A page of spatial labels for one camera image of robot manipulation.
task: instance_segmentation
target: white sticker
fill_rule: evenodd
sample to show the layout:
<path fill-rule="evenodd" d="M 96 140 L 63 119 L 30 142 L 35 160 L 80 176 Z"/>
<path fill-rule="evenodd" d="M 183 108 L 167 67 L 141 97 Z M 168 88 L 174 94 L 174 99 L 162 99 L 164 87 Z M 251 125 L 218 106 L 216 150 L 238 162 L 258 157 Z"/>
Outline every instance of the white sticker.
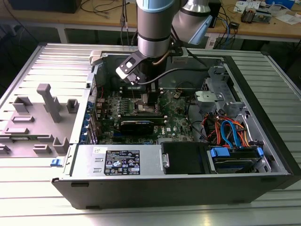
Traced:
<path fill-rule="evenodd" d="M 94 147 L 93 153 L 94 154 L 105 154 L 105 152 L 108 150 L 107 147 Z"/>

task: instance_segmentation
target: gray plastic part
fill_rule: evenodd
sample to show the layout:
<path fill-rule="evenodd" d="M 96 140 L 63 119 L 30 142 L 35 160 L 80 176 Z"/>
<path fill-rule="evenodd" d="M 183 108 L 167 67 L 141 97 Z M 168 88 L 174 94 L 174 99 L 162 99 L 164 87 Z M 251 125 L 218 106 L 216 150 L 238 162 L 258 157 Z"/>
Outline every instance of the gray plastic part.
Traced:
<path fill-rule="evenodd" d="M 59 123 L 61 121 L 61 116 L 58 112 L 57 106 L 55 105 L 55 102 L 53 101 L 53 98 L 50 94 L 51 86 L 49 84 L 40 84 L 37 88 L 37 93 L 39 93 L 47 106 L 47 109 L 49 110 L 49 113 L 55 123 Z"/>
<path fill-rule="evenodd" d="M 12 119 L 14 123 L 22 123 L 22 122 L 33 122 L 34 118 L 32 116 L 16 116 Z"/>
<path fill-rule="evenodd" d="M 63 143 L 61 144 L 59 139 L 56 137 L 52 146 L 54 147 L 57 153 L 67 153 L 69 148 L 69 141 L 65 137 Z"/>
<path fill-rule="evenodd" d="M 28 134 L 29 130 L 27 128 L 7 128 L 4 133 L 7 133 L 7 134 Z"/>
<path fill-rule="evenodd" d="M 13 106 L 15 107 L 16 111 L 19 114 L 28 113 L 26 106 L 31 106 L 31 105 L 32 103 L 30 102 L 28 97 L 17 97 L 13 103 Z"/>
<path fill-rule="evenodd" d="M 1 143 L 13 143 L 14 141 L 10 137 L 0 137 Z"/>
<path fill-rule="evenodd" d="M 76 114 L 79 110 L 79 103 L 77 102 L 77 99 L 69 99 L 67 101 L 67 109 L 69 114 Z"/>
<path fill-rule="evenodd" d="M 56 106 L 57 110 L 60 111 L 61 110 L 61 105 L 58 102 L 57 97 L 53 97 L 52 99 L 53 99 L 53 102 L 55 103 L 55 106 Z M 46 112 L 49 112 L 49 110 L 47 108 L 47 105 L 44 105 L 44 108 L 45 108 Z"/>
<path fill-rule="evenodd" d="M 57 153 L 52 144 L 54 137 L 57 137 L 60 141 L 63 141 L 65 137 L 70 140 L 72 129 L 74 126 L 76 114 L 69 114 L 66 104 L 61 105 L 61 122 L 54 123 L 51 115 L 45 111 L 44 103 L 33 103 L 32 106 L 28 106 L 27 116 L 34 118 L 33 122 L 13 123 L 9 120 L 6 127 L 0 135 L 0 143 L 7 145 L 11 152 L 9 155 L 0 154 L 0 158 L 6 157 L 39 157 L 45 154 L 36 154 L 33 151 L 36 144 L 47 144 L 51 149 L 51 154 L 47 154 L 47 157 L 64 156 L 66 153 Z M 11 117 L 20 117 L 17 111 L 15 111 Z M 5 134 L 7 128 L 27 128 L 29 134 Z"/>
<path fill-rule="evenodd" d="M 37 138 L 38 138 L 38 141 L 40 141 L 40 142 L 53 142 L 54 141 L 54 137 L 52 134 L 43 135 L 43 136 L 40 136 Z"/>
<path fill-rule="evenodd" d="M 34 145 L 33 148 L 36 154 L 49 154 L 51 153 L 51 149 L 48 145 Z"/>
<path fill-rule="evenodd" d="M 10 149 L 6 145 L 0 145 L 0 154 L 9 154 Z"/>

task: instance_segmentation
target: black cable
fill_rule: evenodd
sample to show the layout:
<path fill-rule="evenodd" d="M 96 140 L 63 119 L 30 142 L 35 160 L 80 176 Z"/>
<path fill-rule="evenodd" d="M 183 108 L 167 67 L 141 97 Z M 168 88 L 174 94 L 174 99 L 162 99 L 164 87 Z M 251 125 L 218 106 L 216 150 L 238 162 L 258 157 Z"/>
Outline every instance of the black cable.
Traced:
<path fill-rule="evenodd" d="M 189 102 L 188 107 L 187 107 L 187 121 L 188 121 L 188 123 L 191 125 L 191 127 L 192 127 L 196 132 L 198 132 L 198 133 L 202 136 L 203 139 L 206 139 L 205 135 L 202 134 L 197 128 L 195 128 L 195 127 L 193 126 L 193 123 L 195 123 L 195 122 L 197 122 L 197 121 L 194 121 L 193 123 L 191 123 L 190 118 L 189 118 L 189 108 L 190 108 L 190 105 L 191 105 L 191 102 L 192 102 L 192 99 L 193 99 L 193 98 L 194 98 L 194 95 L 191 97 L 190 102 Z"/>
<path fill-rule="evenodd" d="M 204 65 L 207 69 L 209 69 L 208 68 L 208 65 L 204 62 L 204 61 L 202 61 L 200 58 L 198 58 L 196 55 L 194 55 L 193 53 L 191 53 L 188 49 L 187 49 L 187 52 L 188 52 L 188 54 L 190 55 L 190 56 L 192 56 L 194 59 L 196 59 L 197 61 L 199 61 L 202 65 Z"/>
<path fill-rule="evenodd" d="M 88 13 L 95 13 L 95 12 L 96 12 L 96 13 L 103 13 L 103 12 L 111 11 L 111 10 L 113 10 L 113 9 L 122 7 L 122 5 L 120 5 L 120 6 L 115 6 L 115 7 L 112 7 L 112 8 L 109 8 L 109 9 L 105 9 L 105 10 L 101 10 L 101 11 L 96 10 L 96 9 L 95 9 L 94 11 L 90 11 L 90 10 L 87 10 L 87 9 L 84 9 L 84 8 L 83 8 L 83 5 L 86 4 L 86 3 L 89 2 L 89 1 L 91 1 L 91 0 L 86 0 L 85 2 L 81 3 L 81 5 L 80 5 L 81 10 L 83 10 L 83 11 L 85 11 L 85 12 L 88 12 Z"/>
<path fill-rule="evenodd" d="M 123 32 L 123 26 L 121 26 L 121 30 L 120 30 L 120 41 L 121 41 L 121 45 L 123 46 L 122 32 Z"/>
<path fill-rule="evenodd" d="M 126 28 L 127 28 L 127 45 L 130 45 L 130 38 L 128 35 L 128 25 L 127 25 L 127 5 L 126 5 L 126 0 L 123 0 L 123 4 L 125 4 L 124 6 L 124 12 L 125 12 L 125 16 L 126 16 Z"/>
<path fill-rule="evenodd" d="M 132 37 L 132 40 L 131 40 L 131 46 L 134 46 L 134 45 L 135 45 L 135 39 L 137 39 L 137 36 L 138 36 L 138 30 L 135 32 L 135 34 L 134 34 L 133 37 Z"/>
<path fill-rule="evenodd" d="M 184 84 L 184 83 L 190 84 L 193 88 L 195 88 L 194 84 L 192 84 L 190 81 L 181 81 L 175 88 L 179 89 L 179 86 Z"/>
<path fill-rule="evenodd" d="M 170 74 L 171 72 L 175 72 L 175 71 L 207 72 L 208 68 L 174 68 L 174 69 L 171 69 L 171 70 L 168 70 L 168 71 L 162 73 L 161 75 L 157 76 L 156 78 L 154 78 L 150 81 L 137 82 L 136 84 L 137 85 L 148 85 L 148 84 L 151 84 L 151 83 L 157 81 L 158 79 L 164 77 L 165 75 Z"/>
<path fill-rule="evenodd" d="M 37 44 L 39 43 L 39 41 L 23 26 L 23 24 L 10 12 L 10 10 L 8 9 L 8 6 L 5 3 L 5 0 L 2 0 L 4 7 L 6 8 L 6 10 L 9 12 L 9 14 L 14 18 L 14 20 L 16 20 L 26 31 L 27 33 L 37 42 Z"/>
<path fill-rule="evenodd" d="M 235 41 L 235 37 L 236 37 L 236 34 L 237 34 L 237 32 L 238 32 L 238 29 L 234 29 L 233 28 L 233 30 L 234 30 L 234 35 L 232 36 L 232 37 L 230 37 L 229 39 L 228 39 L 228 41 L 230 41 L 231 39 L 233 39 L 232 40 L 232 42 L 229 42 L 228 43 L 228 45 L 230 45 L 231 43 L 233 44 L 234 43 L 234 41 Z M 223 43 L 220 43 L 220 45 L 222 46 L 222 45 L 224 45 L 226 43 L 226 40 L 223 42 Z"/>
<path fill-rule="evenodd" d="M 184 46 L 183 42 L 180 40 L 177 32 L 175 31 L 174 26 L 171 26 L 171 29 L 173 30 L 174 36 L 176 38 L 176 41 L 180 43 L 180 46 Z M 207 66 L 207 64 L 204 61 L 202 61 L 197 56 L 195 56 L 193 53 L 191 53 L 188 49 L 187 49 L 187 52 L 188 52 L 188 54 L 190 56 L 192 56 L 194 59 L 196 59 L 197 61 L 199 61 L 202 65 L 204 65 L 208 69 L 208 66 Z"/>
<path fill-rule="evenodd" d="M 298 48 L 298 46 L 300 45 L 300 43 L 301 43 L 301 39 L 300 39 L 300 41 L 298 42 L 297 46 L 294 48 L 295 51 L 298 51 L 297 48 Z"/>
<path fill-rule="evenodd" d="M 228 26 L 229 26 L 229 24 L 231 23 L 230 17 L 227 16 L 226 11 L 225 11 L 225 8 L 224 8 L 223 6 L 221 6 L 221 8 L 223 9 L 224 13 L 221 13 L 221 12 L 220 12 L 219 14 L 224 15 L 224 16 L 226 17 L 226 22 L 227 22 L 227 24 L 228 24 Z M 218 47 L 218 45 L 220 45 L 220 47 L 222 46 L 222 45 L 221 45 L 222 39 L 224 38 L 224 36 L 225 36 L 225 34 L 226 34 L 226 32 L 227 32 L 227 28 L 225 28 L 225 29 L 226 29 L 226 30 L 225 30 L 224 34 L 222 35 L 221 39 L 220 39 L 219 41 L 217 41 L 217 44 L 216 44 L 215 47 L 213 47 L 213 49 L 216 49 L 216 48 Z"/>

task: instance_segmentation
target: table leg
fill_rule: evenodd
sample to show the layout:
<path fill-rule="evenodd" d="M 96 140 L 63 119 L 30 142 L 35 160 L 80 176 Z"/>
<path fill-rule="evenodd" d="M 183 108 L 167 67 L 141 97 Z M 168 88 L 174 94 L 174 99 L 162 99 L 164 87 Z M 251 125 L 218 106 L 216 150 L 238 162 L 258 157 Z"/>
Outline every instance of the table leg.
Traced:
<path fill-rule="evenodd" d="M 60 36 L 61 43 L 69 43 L 67 33 L 66 33 L 64 26 L 62 26 L 62 25 L 58 26 L 57 32 L 58 32 L 58 35 Z"/>
<path fill-rule="evenodd" d="M 206 49 L 213 49 L 216 39 L 220 36 L 219 33 L 209 33 L 209 37 L 206 44 Z"/>

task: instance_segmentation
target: metal bracket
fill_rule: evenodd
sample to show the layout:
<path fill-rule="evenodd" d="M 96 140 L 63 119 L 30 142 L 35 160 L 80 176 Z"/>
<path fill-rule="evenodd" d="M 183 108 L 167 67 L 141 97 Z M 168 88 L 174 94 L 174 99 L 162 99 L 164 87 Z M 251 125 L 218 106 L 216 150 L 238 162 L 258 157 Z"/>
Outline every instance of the metal bracket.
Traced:
<path fill-rule="evenodd" d="M 90 62 L 90 65 L 91 66 L 94 66 L 96 64 L 99 64 L 101 63 L 102 61 L 102 51 L 100 50 L 93 50 L 91 53 L 90 53 L 90 56 L 89 56 L 89 62 Z"/>
<path fill-rule="evenodd" d="M 164 167 L 165 169 L 169 167 L 168 154 L 163 154 L 163 155 L 162 155 L 162 164 L 163 164 L 163 167 Z"/>
<path fill-rule="evenodd" d="M 122 64 L 116 69 L 116 73 L 121 79 L 126 82 L 130 82 L 132 85 L 135 84 L 140 78 L 133 72 L 134 69 L 143 61 L 147 59 L 139 51 L 132 53 Z"/>

